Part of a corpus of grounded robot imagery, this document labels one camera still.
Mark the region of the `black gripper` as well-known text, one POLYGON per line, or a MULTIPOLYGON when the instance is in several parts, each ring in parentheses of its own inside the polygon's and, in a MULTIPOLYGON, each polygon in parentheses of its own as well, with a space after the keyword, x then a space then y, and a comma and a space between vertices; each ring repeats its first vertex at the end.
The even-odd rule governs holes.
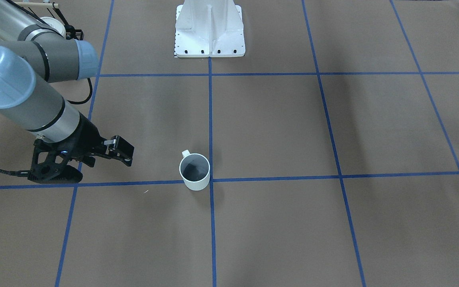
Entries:
POLYGON ((38 184, 75 184, 82 173, 69 165, 72 160, 94 167, 95 157, 116 159, 131 167, 135 147, 121 136, 106 140, 97 127, 81 113, 77 126, 68 137, 53 142, 44 136, 34 142, 28 180, 38 184))

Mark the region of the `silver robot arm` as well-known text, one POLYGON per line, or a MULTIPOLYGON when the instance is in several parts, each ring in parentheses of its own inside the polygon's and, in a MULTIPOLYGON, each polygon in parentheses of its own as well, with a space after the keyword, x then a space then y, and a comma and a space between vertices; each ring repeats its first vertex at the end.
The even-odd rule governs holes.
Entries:
POLYGON ((0 114, 36 137, 31 167, 0 173, 38 184, 79 183, 69 162, 94 167, 95 158, 130 167, 134 147, 121 136, 106 139, 51 83, 90 80, 99 58, 87 41, 66 39, 11 0, 0 0, 0 114))

